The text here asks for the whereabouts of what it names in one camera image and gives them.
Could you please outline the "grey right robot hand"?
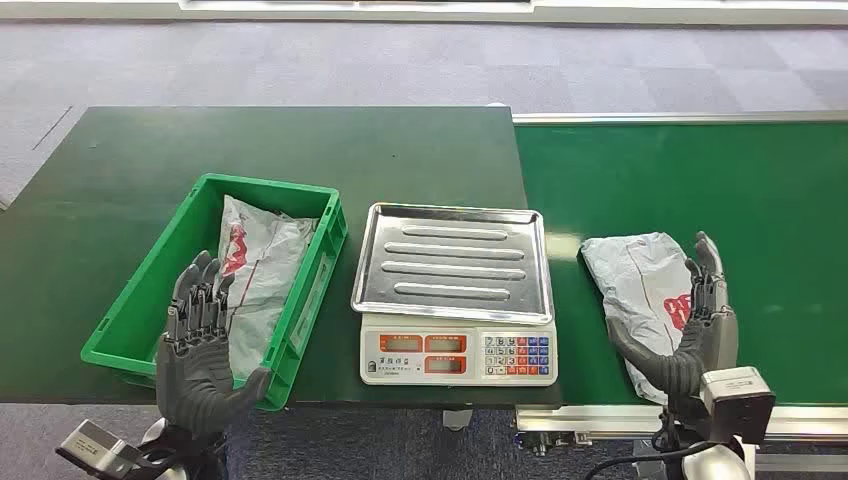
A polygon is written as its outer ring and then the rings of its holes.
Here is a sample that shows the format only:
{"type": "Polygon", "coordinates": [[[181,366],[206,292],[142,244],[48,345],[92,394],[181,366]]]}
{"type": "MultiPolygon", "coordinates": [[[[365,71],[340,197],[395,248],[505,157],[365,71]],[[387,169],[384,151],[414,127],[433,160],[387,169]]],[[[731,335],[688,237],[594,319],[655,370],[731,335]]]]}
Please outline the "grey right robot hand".
{"type": "Polygon", "coordinates": [[[738,323],[729,304],[728,285],[718,247],[703,231],[695,235],[696,258],[685,260],[692,280],[690,316],[679,345],[669,355],[651,351],[619,319],[607,321],[608,336],[622,357],[667,396],[666,408],[678,416],[702,415],[702,375],[737,362],[738,323]]]}

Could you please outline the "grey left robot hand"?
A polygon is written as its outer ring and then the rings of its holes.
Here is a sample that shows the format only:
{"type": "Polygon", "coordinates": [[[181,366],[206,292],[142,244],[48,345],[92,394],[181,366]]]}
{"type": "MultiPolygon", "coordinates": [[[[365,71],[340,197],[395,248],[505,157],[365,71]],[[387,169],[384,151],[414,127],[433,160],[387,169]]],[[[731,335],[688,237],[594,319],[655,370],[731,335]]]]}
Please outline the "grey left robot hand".
{"type": "Polygon", "coordinates": [[[265,397],[272,372],[255,368],[234,386],[228,315],[232,274],[203,250],[177,277],[156,354],[156,400],[162,417],[195,438],[224,432],[265,397]]]}

